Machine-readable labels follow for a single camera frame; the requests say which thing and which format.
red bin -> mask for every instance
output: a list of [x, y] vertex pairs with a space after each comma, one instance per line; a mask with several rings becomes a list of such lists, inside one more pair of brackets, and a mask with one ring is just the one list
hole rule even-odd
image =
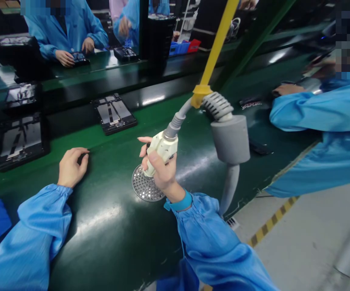
[[190, 42], [190, 46], [188, 47], [187, 53], [195, 53], [195, 52], [197, 52], [200, 43], [201, 43], [201, 42], [200, 42], [199, 40], [193, 39], [193, 40]]

perforated metal grille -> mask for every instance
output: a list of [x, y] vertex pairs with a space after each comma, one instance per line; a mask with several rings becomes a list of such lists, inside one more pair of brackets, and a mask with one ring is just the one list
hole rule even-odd
[[164, 194], [156, 187], [153, 177], [143, 174], [141, 165], [133, 172], [132, 186], [137, 196], [145, 201], [155, 202], [164, 198]]

person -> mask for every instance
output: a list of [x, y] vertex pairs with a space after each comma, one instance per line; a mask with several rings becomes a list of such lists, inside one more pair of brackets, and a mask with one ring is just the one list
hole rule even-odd
[[240, 0], [238, 9], [240, 10], [252, 10], [256, 7], [258, 0]]
[[128, 4], [128, 0], [109, 0], [110, 17], [115, 23], [121, 15], [122, 9]]
[[59, 163], [58, 183], [19, 206], [20, 221], [0, 243], [0, 290], [48, 289], [50, 261], [61, 249], [71, 221], [66, 200], [86, 173], [88, 154], [86, 148], [68, 150]]
[[[170, 14], [169, 0], [150, 0], [148, 14]], [[120, 18], [114, 22], [113, 32], [120, 43], [127, 39], [132, 41], [132, 46], [139, 46], [140, 27], [140, 0], [129, 0], [122, 9]]]
[[[214, 290], [278, 290], [255, 251], [218, 215], [217, 199], [191, 194], [176, 181], [177, 155], [164, 164], [155, 151], [146, 155], [151, 137], [138, 139], [144, 143], [142, 166], [147, 169], [149, 159], [155, 168], [155, 184], [166, 195], [186, 246], [182, 282], [160, 280], [158, 290], [197, 291], [199, 279]], [[66, 200], [86, 172], [88, 154], [86, 148], [68, 150], [59, 163], [58, 183], [19, 206], [20, 221], [0, 243], [0, 290], [47, 290], [50, 261], [62, 247], [71, 220]]]
[[61, 10], [56, 9], [55, 16], [24, 16], [28, 32], [38, 40], [43, 58], [73, 67], [72, 53], [88, 54], [94, 48], [108, 45], [108, 35], [86, 0], [71, 0], [70, 15], [61, 15]]
[[274, 90], [281, 95], [270, 113], [274, 126], [284, 131], [318, 130], [323, 138], [266, 188], [271, 195], [297, 196], [350, 183], [350, 57], [344, 64], [341, 60], [312, 62], [308, 67], [321, 67], [313, 77], [321, 80], [322, 94], [292, 84]]

gray floor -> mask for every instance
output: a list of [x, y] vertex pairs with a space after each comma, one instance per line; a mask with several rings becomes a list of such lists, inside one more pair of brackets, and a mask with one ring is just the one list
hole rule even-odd
[[[244, 242], [285, 200], [255, 198], [234, 217]], [[303, 195], [255, 247], [281, 290], [319, 290], [350, 232], [350, 185]]]

blue wristband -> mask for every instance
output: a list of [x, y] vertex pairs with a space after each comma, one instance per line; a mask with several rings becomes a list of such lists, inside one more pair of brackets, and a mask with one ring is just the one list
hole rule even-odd
[[167, 209], [168, 211], [170, 211], [170, 209], [172, 209], [173, 211], [181, 211], [190, 207], [192, 203], [192, 196], [186, 189], [184, 189], [184, 191], [186, 192], [186, 196], [184, 196], [182, 201], [179, 201], [177, 203], [165, 202], [164, 208]]

